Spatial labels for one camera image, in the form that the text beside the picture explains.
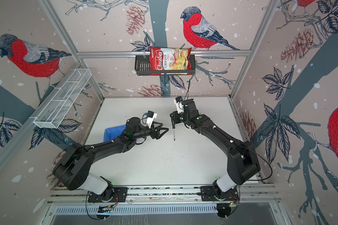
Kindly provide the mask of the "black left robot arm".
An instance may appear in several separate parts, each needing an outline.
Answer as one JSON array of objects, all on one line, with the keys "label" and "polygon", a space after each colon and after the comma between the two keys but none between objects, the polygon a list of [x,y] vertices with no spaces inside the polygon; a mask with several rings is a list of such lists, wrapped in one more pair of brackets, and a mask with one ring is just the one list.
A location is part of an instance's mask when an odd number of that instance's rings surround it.
[{"label": "black left robot arm", "polygon": [[81,145],[76,149],[66,152],[63,158],[53,169],[53,175],[68,190],[83,189],[98,199],[109,202],[114,199],[119,201],[119,196],[114,191],[113,184],[101,177],[90,173],[90,168],[95,162],[106,157],[125,153],[138,145],[138,139],[160,139],[169,131],[162,123],[148,121],[141,123],[138,117],[132,117],[126,122],[125,129],[113,140],[94,145]]}]

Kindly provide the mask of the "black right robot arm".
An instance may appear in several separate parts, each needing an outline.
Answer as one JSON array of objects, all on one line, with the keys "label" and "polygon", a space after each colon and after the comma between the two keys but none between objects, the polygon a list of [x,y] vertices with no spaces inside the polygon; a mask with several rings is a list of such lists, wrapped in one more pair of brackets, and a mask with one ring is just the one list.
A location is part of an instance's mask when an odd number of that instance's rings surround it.
[{"label": "black right robot arm", "polygon": [[[201,114],[235,138],[241,138],[229,100],[195,98]],[[150,143],[147,177],[155,185],[211,185],[227,171],[227,156],[209,138],[183,124]]]}]

